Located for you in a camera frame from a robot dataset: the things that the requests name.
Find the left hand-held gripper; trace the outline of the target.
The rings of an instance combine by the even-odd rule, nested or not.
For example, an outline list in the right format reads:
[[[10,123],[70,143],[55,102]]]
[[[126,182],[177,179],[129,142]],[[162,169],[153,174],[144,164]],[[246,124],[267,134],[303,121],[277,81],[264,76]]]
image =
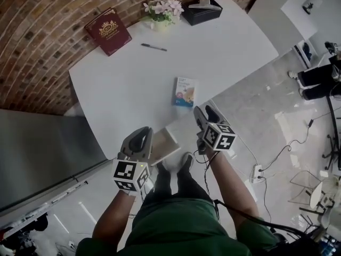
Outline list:
[[[152,152],[153,129],[145,126],[126,137],[113,160],[111,180],[119,190],[136,196],[150,177],[148,160]]]

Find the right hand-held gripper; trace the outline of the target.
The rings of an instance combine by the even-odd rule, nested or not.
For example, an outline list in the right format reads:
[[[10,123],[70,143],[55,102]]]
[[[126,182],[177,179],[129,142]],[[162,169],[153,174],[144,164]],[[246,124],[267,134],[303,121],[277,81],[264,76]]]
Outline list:
[[[237,134],[229,126],[226,117],[217,108],[206,105],[204,114],[199,106],[195,106],[193,114],[201,132],[197,134],[199,154],[209,148],[213,151],[228,151],[232,147]]]

